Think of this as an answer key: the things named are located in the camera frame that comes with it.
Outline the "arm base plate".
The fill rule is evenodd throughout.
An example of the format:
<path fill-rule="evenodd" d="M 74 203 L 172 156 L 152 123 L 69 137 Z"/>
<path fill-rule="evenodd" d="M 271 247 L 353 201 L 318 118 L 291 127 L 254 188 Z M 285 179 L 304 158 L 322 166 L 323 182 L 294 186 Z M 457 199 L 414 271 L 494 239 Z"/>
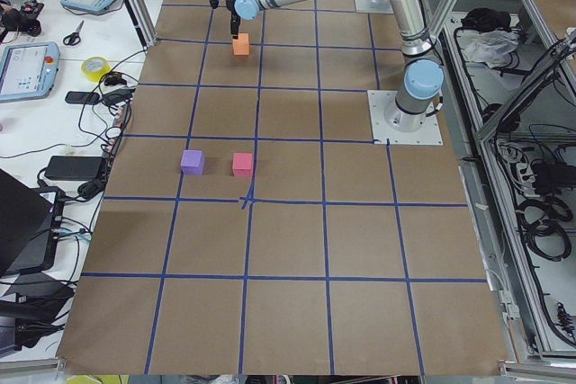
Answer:
<path fill-rule="evenodd" d="M 357 13 L 393 14 L 391 0 L 355 0 Z"/>
<path fill-rule="evenodd" d="M 407 114 L 396 104 L 396 91 L 368 90 L 368 107 L 374 144 L 442 146 L 437 116 L 430 103 L 421 114 Z"/>

